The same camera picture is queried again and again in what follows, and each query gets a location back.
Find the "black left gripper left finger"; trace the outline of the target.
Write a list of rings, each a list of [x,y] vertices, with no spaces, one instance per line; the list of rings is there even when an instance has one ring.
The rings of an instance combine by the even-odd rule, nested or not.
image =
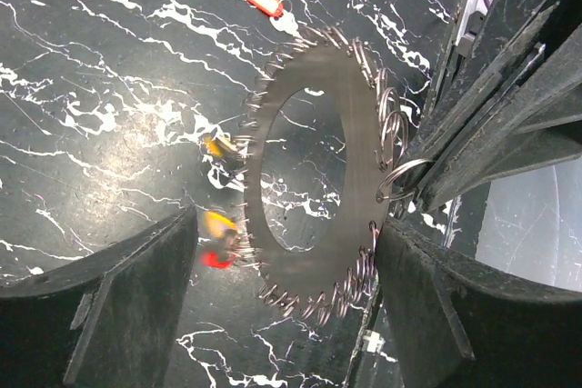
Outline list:
[[[163,386],[197,242],[188,208],[2,286],[2,386]]]

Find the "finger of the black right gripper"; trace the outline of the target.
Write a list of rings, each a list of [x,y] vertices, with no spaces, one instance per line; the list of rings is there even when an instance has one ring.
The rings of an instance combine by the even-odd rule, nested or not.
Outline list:
[[[436,200],[428,192],[428,186],[445,182],[448,164],[455,154],[461,153],[469,138],[485,122],[487,113],[505,96],[507,91],[502,86],[517,74],[558,7],[559,3],[555,2],[532,15],[527,26],[497,51],[497,56],[464,93],[452,90],[443,97],[403,155],[404,162],[399,166],[401,196],[419,194],[426,204]]]
[[[581,155],[581,35],[571,34],[485,122],[448,164],[443,184],[430,184],[422,211],[495,179],[577,159]]]

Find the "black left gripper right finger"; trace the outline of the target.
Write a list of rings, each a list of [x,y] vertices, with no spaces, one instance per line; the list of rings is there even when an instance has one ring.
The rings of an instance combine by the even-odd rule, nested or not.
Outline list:
[[[388,217],[376,268],[406,387],[578,387],[581,294],[506,274]]]

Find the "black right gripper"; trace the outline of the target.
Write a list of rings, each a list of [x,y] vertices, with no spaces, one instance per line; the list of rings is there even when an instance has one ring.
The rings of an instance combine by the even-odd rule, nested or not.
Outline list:
[[[565,0],[461,0],[446,51],[439,56],[431,104],[457,99],[541,14]]]

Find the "black disc with keyrings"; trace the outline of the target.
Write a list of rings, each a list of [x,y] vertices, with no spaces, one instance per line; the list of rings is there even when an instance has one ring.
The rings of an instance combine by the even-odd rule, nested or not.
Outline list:
[[[410,136],[409,109],[365,42],[305,26],[276,51],[245,100],[246,239],[260,299],[325,324],[374,282],[374,249]]]

